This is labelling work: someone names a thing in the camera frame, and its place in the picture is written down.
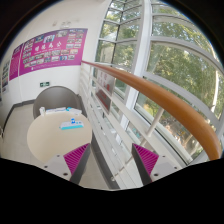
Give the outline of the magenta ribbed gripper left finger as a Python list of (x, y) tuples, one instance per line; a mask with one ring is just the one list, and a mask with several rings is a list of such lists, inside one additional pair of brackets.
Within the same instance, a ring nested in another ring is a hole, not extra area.
[(44, 164), (43, 169), (74, 184), (79, 184), (89, 155), (90, 144), (87, 143), (65, 155), (55, 155)]

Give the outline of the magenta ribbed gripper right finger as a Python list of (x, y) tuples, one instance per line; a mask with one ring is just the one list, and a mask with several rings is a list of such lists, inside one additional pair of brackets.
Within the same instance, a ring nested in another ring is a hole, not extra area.
[(159, 156), (137, 144), (132, 144), (132, 156), (143, 185), (174, 172), (174, 165), (166, 156)]

